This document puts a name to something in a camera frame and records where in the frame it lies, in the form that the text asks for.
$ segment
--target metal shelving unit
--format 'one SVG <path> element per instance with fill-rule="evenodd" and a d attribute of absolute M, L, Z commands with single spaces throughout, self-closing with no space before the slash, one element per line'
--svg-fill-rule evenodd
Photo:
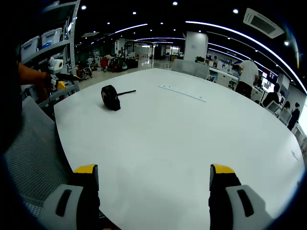
<path fill-rule="evenodd" d="M 44 32 L 56 28 L 62 28 L 62 41 L 48 46 L 44 49 L 35 52 L 28 58 L 22 61 L 24 65 L 41 66 L 46 64 L 47 59 L 51 56 L 54 58 L 61 58 L 64 61 L 64 68 L 67 69 L 67 73 L 76 75 L 75 68 L 75 56 L 74 56 L 74 30 L 76 24 L 76 16 L 79 8 L 80 0 L 63 3 L 58 6 L 50 6 L 41 11 L 40 14 L 32 18 L 28 26 L 24 27 L 24 42 L 37 35 L 42 35 Z M 71 71 L 68 69 L 68 64 L 71 64 Z M 40 103 L 40 107 L 47 106 L 50 101 L 57 100 L 62 95 L 74 93 L 79 91 L 79 83 L 75 81 L 69 83 L 64 90 L 57 90 L 53 92 L 47 100 Z"/>
<path fill-rule="evenodd" d="M 44 60 L 52 55 L 63 51 L 64 47 L 68 44 L 70 44 L 69 40 L 55 43 L 54 45 L 48 46 L 44 49 L 39 50 L 38 52 L 33 53 L 21 63 L 27 66 L 31 65 L 31 63 L 39 63 L 41 60 Z"/>

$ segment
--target white tabletop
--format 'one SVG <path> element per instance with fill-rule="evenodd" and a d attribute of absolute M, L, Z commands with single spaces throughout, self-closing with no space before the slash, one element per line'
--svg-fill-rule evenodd
<path fill-rule="evenodd" d="M 238 81 L 238 79 L 239 79 L 239 78 L 231 75 L 230 73 L 224 72 L 222 70 L 219 70 L 219 69 L 216 69 L 216 68 L 213 68 L 213 67 L 209 67 L 209 70 L 217 72 L 217 73 L 222 73 L 222 74 L 224 74 L 224 75 L 226 75 L 228 77 L 231 77 L 233 80 L 236 80 L 236 81 Z"/>
<path fill-rule="evenodd" d="M 136 90 L 119 96 L 116 112 L 102 102 L 109 84 L 118 93 Z M 72 169 L 98 164 L 100 209 L 122 230 L 209 229 L 212 163 L 234 169 L 273 218 L 304 172 L 296 138 L 276 117 L 183 73 L 148 69 L 103 81 L 55 105 L 55 116 Z"/>

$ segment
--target storage bin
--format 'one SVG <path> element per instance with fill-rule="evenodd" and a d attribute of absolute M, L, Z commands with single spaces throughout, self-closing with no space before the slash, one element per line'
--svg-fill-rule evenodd
<path fill-rule="evenodd" d="M 43 35 L 41 35 L 42 49 L 59 42 L 61 32 L 62 28 L 58 28 L 45 32 Z"/>
<path fill-rule="evenodd" d="M 37 52 L 39 36 L 36 36 L 21 46 L 21 61 Z"/>

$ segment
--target black ceiling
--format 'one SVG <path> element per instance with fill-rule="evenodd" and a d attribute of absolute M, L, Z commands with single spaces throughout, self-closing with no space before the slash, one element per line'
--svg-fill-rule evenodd
<path fill-rule="evenodd" d="M 82 45 L 77 49 L 82 49 L 88 46 L 92 41 L 105 37 L 99 42 L 105 41 L 112 43 L 114 40 L 123 35 L 125 39 L 139 39 L 148 37 L 180 37 L 182 33 L 186 34 L 187 31 L 199 31 L 206 33 L 210 43 L 225 46 L 237 52 L 245 54 L 258 61 L 265 67 L 276 70 L 282 73 L 280 68 L 267 59 L 255 49 L 267 55 L 270 59 L 276 62 L 280 67 L 286 70 L 287 74 L 294 80 L 296 86 L 299 86 L 298 81 L 294 75 L 282 64 L 275 56 L 269 53 L 264 48 L 256 43 L 229 31 L 206 26 L 200 24 L 185 23 L 185 21 L 197 21 L 212 23 L 234 29 L 242 32 L 258 41 L 274 51 L 279 55 L 298 75 L 305 87 L 307 86 L 307 69 L 305 66 L 305 49 L 304 44 L 304 7 L 298 4 L 284 4 L 277 0 L 271 1 L 195 1 L 195 0 L 177 0 L 178 5 L 173 6 L 173 0 L 155 0 L 155 1 L 99 1 L 99 0 L 81 0 L 80 7 L 77 14 L 77 21 L 75 27 L 75 43 Z M 81 6 L 86 5 L 86 10 L 81 10 Z M 238 9 L 239 14 L 232 13 L 233 9 Z M 281 27 L 285 33 L 271 39 L 260 31 L 243 23 L 243 18 L 246 8 L 263 14 L 271 21 Z M 114 33 L 115 31 L 147 23 L 146 26 L 141 26 L 134 29 L 129 29 L 111 36 L 107 34 Z M 88 37 L 88 39 L 81 38 L 84 33 L 97 31 L 97 35 Z M 233 39 L 228 40 L 224 36 L 212 34 L 211 32 L 229 36 L 239 40 L 249 46 L 250 48 Z M 290 46 L 284 46 L 285 40 L 290 41 Z M 184 40 L 171 40 L 175 44 L 184 45 Z M 212 48 L 224 51 L 221 48 L 209 46 Z M 299 68 L 296 60 L 299 57 Z"/>

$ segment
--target black tape measure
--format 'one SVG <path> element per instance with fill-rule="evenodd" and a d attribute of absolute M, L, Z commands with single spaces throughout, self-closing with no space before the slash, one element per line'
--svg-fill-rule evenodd
<path fill-rule="evenodd" d="M 130 92 L 136 92 L 136 90 L 117 93 L 115 88 L 112 85 L 107 85 L 105 87 L 102 87 L 101 96 L 102 96 L 102 100 L 104 101 L 104 104 L 106 105 L 106 107 L 108 107 L 111 110 L 117 111 L 120 109 L 120 101 L 118 99 L 118 96 L 126 94 L 126 93 L 130 93 Z"/>

